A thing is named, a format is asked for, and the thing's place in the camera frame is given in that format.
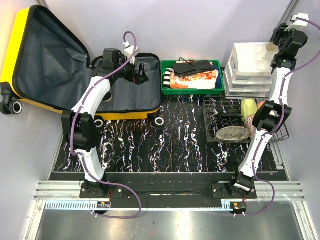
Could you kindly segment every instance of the open suitcase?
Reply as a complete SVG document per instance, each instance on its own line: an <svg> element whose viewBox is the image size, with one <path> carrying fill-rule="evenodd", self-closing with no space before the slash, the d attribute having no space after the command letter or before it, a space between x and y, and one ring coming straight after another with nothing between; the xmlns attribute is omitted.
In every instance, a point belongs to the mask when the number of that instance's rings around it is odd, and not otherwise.
<svg viewBox="0 0 320 240"><path fill-rule="evenodd" d="M126 120L157 114L161 106L160 60L150 53L141 53L136 59L144 64L149 81L136 85L119 78L110 91L112 101L100 104L98 116ZM20 10L1 73L0 111L19 114L19 101L57 113L71 110L88 88L92 73L86 47L52 12L39 5Z"/></svg>

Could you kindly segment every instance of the gray wall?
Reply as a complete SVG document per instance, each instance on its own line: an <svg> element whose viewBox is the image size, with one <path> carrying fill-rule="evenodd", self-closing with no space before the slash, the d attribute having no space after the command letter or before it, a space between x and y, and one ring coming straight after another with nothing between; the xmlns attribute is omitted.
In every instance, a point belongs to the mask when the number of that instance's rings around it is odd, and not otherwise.
<svg viewBox="0 0 320 240"><path fill-rule="evenodd" d="M16 13L35 3L0 0L0 70ZM48 176L61 132L59 114L28 104L20 115L0 113L0 239L17 240L23 233L38 182Z"/></svg>
<svg viewBox="0 0 320 240"><path fill-rule="evenodd" d="M131 30L141 51L161 60L215 59L225 65L234 43L267 42L290 0L46 2L92 59L105 48L123 50L123 33Z"/></svg>
<svg viewBox="0 0 320 240"><path fill-rule="evenodd" d="M320 24L320 1L303 0L296 13L309 14ZM304 32L308 43L297 55L297 67L308 62L320 50L320 31L308 25ZM281 145L293 180L301 182L317 233L320 234L320 57L311 65L296 72L290 81L288 103L292 114L287 120L290 138Z"/></svg>

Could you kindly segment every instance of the black wire basket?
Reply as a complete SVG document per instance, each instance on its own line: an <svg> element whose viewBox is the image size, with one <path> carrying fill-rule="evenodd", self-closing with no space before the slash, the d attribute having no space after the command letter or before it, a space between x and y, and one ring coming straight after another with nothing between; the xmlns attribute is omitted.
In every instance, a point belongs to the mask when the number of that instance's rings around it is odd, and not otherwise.
<svg viewBox="0 0 320 240"><path fill-rule="evenodd" d="M203 99L204 124L206 140L209 143L250 143L251 139L244 140L225 140L216 138L218 130L231 126L244 127L241 118L242 99L228 99L227 97L205 96ZM282 142L289 138L286 124L273 135L271 143Z"/></svg>

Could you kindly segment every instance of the black marble tabletop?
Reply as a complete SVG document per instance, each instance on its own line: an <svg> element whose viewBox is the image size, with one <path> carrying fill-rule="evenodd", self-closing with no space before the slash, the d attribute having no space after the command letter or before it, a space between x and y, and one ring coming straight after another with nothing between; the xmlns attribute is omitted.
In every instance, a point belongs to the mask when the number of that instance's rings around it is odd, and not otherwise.
<svg viewBox="0 0 320 240"><path fill-rule="evenodd" d="M208 143L203 97L167 95L161 113L165 127L155 129L147 119L106 121L97 147L106 172L235 172L249 144ZM62 143L54 172L83 172L69 145ZM259 171L276 172L268 145Z"/></svg>

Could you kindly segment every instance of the shiny floor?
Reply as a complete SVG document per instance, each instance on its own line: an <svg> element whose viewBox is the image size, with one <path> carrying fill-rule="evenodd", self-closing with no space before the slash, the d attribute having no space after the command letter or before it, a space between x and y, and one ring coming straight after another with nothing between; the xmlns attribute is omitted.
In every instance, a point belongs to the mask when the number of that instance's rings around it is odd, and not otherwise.
<svg viewBox="0 0 320 240"><path fill-rule="evenodd" d="M249 202L247 212L257 212L264 206ZM209 212L150 211L142 212L138 218L122 220L95 218L87 211L45 210L37 235L37 240L130 239L302 240L303 237L290 202L275 202L264 214L237 218Z"/></svg>

